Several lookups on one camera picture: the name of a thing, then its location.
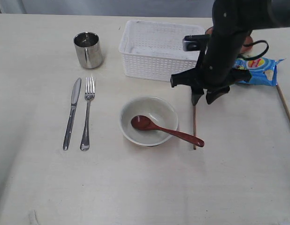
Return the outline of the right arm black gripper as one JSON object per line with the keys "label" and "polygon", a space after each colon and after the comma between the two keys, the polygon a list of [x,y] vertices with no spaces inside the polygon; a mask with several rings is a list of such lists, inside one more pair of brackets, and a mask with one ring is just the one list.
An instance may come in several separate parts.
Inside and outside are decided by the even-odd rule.
{"label": "right arm black gripper", "polygon": [[240,82],[248,82],[252,78],[249,70],[235,69],[225,66],[192,68],[178,74],[171,75],[171,87],[185,85],[191,87],[192,105],[197,105],[199,99],[207,89],[206,102],[212,104],[222,95],[230,91],[230,86]]}

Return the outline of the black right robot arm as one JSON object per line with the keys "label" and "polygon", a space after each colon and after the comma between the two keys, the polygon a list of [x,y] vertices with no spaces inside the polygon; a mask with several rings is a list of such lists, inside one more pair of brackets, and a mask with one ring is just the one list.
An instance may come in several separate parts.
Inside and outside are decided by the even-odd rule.
{"label": "black right robot arm", "polygon": [[172,87],[191,87],[192,104],[201,96],[208,104],[240,81],[250,81],[248,70],[235,69],[245,40],[253,30],[290,27],[290,0],[216,0],[212,7],[211,34],[189,35],[183,50],[199,51],[196,66],[171,75]]}

